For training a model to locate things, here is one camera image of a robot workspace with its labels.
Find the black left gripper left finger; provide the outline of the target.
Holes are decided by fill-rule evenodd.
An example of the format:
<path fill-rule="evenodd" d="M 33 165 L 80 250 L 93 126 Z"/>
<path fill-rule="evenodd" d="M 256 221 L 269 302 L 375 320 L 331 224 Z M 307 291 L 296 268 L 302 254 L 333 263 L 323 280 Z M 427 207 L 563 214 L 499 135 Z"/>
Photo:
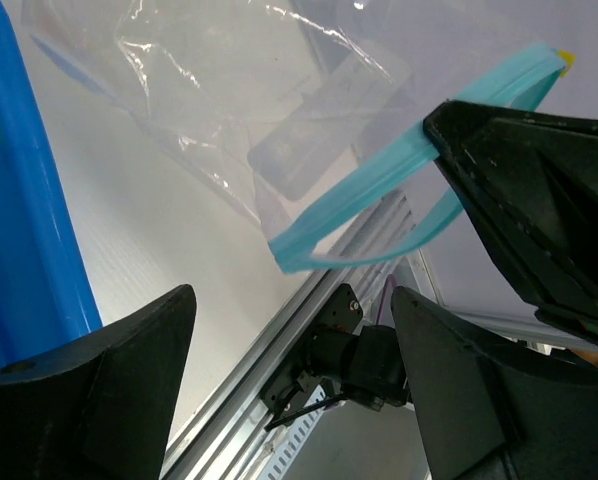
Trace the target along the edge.
<path fill-rule="evenodd" d="M 157 479 L 193 335 L 180 285 L 0 370 L 0 479 Z"/>

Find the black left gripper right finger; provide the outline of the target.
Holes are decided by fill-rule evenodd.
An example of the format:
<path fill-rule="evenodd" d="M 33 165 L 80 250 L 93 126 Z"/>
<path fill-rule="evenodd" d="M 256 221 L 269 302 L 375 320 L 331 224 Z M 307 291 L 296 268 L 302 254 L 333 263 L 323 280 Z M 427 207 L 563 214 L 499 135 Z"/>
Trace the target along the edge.
<path fill-rule="evenodd" d="M 391 297 L 435 479 L 598 479 L 598 368 L 538 353 L 416 291 Z"/>

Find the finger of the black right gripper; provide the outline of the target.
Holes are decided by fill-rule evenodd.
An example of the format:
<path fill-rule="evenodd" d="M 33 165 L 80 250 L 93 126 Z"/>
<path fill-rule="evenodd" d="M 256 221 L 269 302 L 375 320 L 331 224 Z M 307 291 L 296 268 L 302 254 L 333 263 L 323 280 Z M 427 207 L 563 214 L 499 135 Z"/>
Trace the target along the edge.
<path fill-rule="evenodd" d="M 423 130 L 509 285 L 598 346 L 598 120 L 453 100 Z"/>

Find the clear zip top bag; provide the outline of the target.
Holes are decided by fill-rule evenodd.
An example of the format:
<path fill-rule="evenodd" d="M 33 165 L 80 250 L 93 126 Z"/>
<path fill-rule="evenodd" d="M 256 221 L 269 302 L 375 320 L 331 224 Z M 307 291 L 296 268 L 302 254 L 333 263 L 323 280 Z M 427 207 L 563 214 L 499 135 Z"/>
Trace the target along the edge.
<path fill-rule="evenodd" d="M 261 228 L 286 273 L 415 251 L 461 213 L 418 191 L 448 99 L 534 110 L 574 63 L 491 1 L 27 1 L 67 75 Z"/>

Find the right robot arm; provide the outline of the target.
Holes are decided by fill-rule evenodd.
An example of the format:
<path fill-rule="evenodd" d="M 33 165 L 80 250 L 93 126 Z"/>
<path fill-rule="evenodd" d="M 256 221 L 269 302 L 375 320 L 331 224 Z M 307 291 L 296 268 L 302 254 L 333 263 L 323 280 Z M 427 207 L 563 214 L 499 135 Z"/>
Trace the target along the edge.
<path fill-rule="evenodd" d="M 447 101 L 424 120 L 436 166 L 490 259 L 544 324 L 598 346 L 598 120 Z M 323 407 L 404 405 L 406 372 L 390 326 L 353 333 L 339 288 L 261 392 L 272 425 L 307 414 L 302 376 Z"/>

